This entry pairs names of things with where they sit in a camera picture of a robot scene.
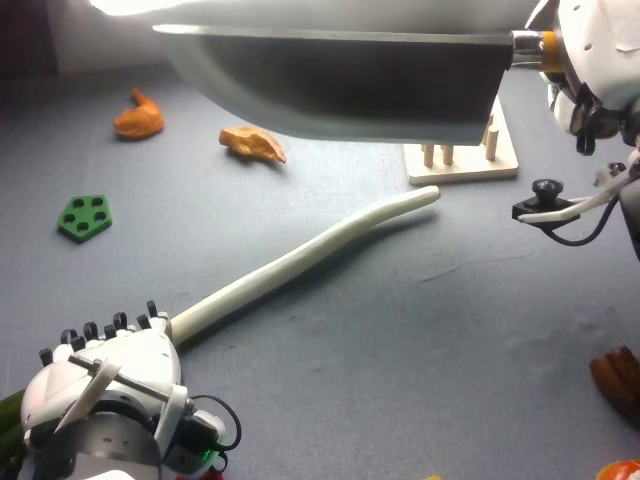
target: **black cable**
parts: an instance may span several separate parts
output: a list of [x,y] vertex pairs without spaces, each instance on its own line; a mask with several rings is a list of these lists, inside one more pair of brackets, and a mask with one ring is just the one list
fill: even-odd
[[208,398],[209,400],[213,400],[214,402],[219,403],[227,412],[229,412],[229,415],[231,415],[231,418],[233,418],[233,421],[236,424],[236,439],[231,445],[220,445],[216,442],[216,445],[213,447],[213,449],[218,452],[228,452],[229,450],[233,450],[234,448],[236,448],[240,444],[240,440],[242,440],[242,426],[240,425],[240,419],[238,418],[238,415],[236,415],[236,412],[234,412],[233,409],[229,405],[227,405],[225,401],[219,399],[218,397],[214,397],[213,395],[195,395],[191,398],[194,400],[197,400],[198,398]]
[[611,212],[613,212],[613,209],[617,205],[618,200],[619,200],[618,195],[616,195],[611,200],[609,200],[609,203],[604,209],[604,212],[602,212],[602,217],[600,217],[600,221],[598,221],[596,228],[593,230],[593,232],[591,232],[591,234],[589,234],[582,240],[567,240],[566,238],[559,237],[552,230],[542,229],[542,232],[551,240],[554,240],[566,247],[581,247],[583,245],[586,245],[587,243],[591,243],[598,237],[598,235],[600,235],[600,232],[602,232],[602,229],[607,224],[607,220],[609,220],[609,217],[611,216]]

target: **bright light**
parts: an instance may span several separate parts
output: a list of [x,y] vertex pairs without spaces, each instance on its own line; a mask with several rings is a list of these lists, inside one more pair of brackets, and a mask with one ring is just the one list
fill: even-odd
[[165,8],[176,7],[183,3],[200,0],[89,0],[91,5],[107,15],[135,15]]

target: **curved white rod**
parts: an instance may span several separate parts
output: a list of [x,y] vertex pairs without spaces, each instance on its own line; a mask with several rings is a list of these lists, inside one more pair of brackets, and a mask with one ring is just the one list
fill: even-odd
[[438,187],[425,187],[393,196],[345,218],[295,250],[177,315],[171,320],[173,343],[179,345],[231,312],[292,280],[379,223],[429,205],[439,198]]

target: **metal blade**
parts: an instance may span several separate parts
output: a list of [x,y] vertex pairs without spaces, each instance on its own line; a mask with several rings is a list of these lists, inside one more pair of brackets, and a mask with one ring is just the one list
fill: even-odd
[[513,53],[508,33],[154,30],[182,76],[223,108],[319,139],[477,145]]

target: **gray tabletop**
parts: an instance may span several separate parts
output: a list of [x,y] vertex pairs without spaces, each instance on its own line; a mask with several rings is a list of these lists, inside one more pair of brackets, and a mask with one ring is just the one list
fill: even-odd
[[[134,85],[166,130],[122,143],[111,122]],[[509,73],[500,96],[517,179],[443,187],[182,354],[190,391],[243,421],[228,479],[584,480],[637,455],[587,369],[640,347],[621,214],[578,249],[510,219],[533,179],[588,195],[595,168],[629,148],[578,156],[534,74]],[[0,396],[27,385],[64,328],[135,317],[148,299],[177,314],[412,188],[398,145],[277,136],[287,165],[240,162],[217,137],[241,121],[168,67],[5,84],[0,105]],[[106,195],[114,223],[78,246],[55,222],[84,194]]]

